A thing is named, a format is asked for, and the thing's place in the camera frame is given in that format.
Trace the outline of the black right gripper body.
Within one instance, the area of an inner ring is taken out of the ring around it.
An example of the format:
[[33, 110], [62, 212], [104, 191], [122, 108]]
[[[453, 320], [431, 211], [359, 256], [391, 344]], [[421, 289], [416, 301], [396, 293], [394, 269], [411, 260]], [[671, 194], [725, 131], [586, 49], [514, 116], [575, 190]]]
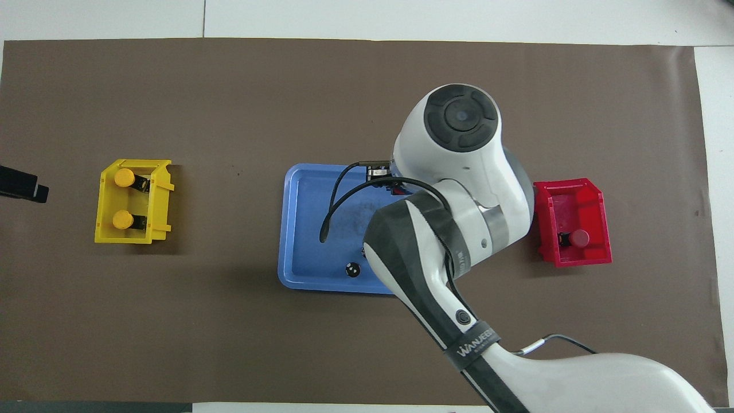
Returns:
[[[385, 188], [388, 191], [392, 191], [396, 184], [392, 181], [392, 171], [389, 164], [370, 164], [365, 167], [365, 181], [370, 182], [373, 188]], [[385, 178], [389, 181], [381, 181], [374, 183], [375, 180], [382, 180]]]

